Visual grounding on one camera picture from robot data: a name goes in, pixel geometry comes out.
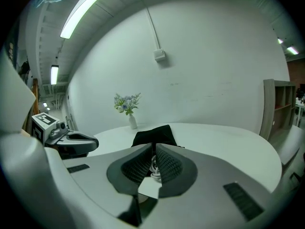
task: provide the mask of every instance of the ceiling light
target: ceiling light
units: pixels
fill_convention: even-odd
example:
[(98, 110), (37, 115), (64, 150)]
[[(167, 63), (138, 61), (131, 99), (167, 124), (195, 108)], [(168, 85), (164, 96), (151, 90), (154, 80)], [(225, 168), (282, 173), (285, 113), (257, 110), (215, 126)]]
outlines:
[(63, 29), (61, 31), (61, 37), (69, 39), (77, 26), (78, 22), (80, 22), (81, 18), (87, 12), (87, 10), (96, 2), (97, 0), (79, 0), (78, 3), (73, 8), (70, 13)]
[(297, 50), (295, 50), (293, 47), (289, 47), (289, 48), (287, 48), (287, 50), (292, 52), (294, 55), (299, 54), (299, 52)]
[(58, 65), (51, 66), (51, 85), (57, 83)]

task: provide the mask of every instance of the shelf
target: shelf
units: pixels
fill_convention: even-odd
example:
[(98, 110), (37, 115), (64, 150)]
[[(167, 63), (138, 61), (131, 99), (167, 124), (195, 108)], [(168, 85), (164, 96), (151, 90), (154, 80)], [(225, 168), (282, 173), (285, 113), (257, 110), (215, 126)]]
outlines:
[(286, 108), (286, 107), (288, 107), (288, 106), (290, 106), (290, 105), (291, 105), (291, 104), (287, 104), (287, 105), (285, 105), (285, 106), (280, 106), (280, 107), (275, 108), (274, 110), (277, 111), (277, 110), (280, 110), (280, 109), (284, 109), (284, 108)]

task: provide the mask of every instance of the white vase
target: white vase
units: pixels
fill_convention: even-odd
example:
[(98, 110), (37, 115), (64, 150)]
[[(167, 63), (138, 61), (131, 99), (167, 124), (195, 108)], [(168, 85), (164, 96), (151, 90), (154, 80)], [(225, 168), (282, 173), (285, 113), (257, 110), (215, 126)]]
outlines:
[(135, 121), (135, 118), (132, 114), (129, 115), (129, 124), (131, 129), (136, 129), (138, 128), (137, 122)]

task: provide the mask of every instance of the white wall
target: white wall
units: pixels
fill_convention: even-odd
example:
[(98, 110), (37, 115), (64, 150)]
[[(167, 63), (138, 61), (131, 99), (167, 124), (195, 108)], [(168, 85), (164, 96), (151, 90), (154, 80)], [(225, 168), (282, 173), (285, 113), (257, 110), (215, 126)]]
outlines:
[(62, 116), (62, 112), (60, 109), (59, 110), (57, 110), (57, 109), (49, 110), (49, 115), (51, 115), (57, 119), (60, 119), (61, 121), (64, 121), (64, 122), (66, 121), (65, 118)]
[(142, 93), (138, 123), (204, 123), (259, 133), (263, 79), (289, 81), (271, 25), (247, 0), (145, 0), (167, 60), (156, 63), (141, 3), (95, 34), (68, 94), (80, 131), (128, 125), (115, 93)]

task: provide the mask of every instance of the bouquet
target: bouquet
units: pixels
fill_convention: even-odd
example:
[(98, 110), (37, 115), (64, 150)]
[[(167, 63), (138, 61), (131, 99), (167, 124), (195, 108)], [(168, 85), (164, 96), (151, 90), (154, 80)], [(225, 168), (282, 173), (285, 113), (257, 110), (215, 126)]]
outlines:
[(114, 108), (117, 109), (120, 113), (126, 111), (126, 115), (132, 115), (133, 109), (137, 109), (137, 105), (139, 104), (140, 94), (136, 94), (135, 96), (125, 96), (121, 97), (118, 94), (115, 94), (114, 97)]

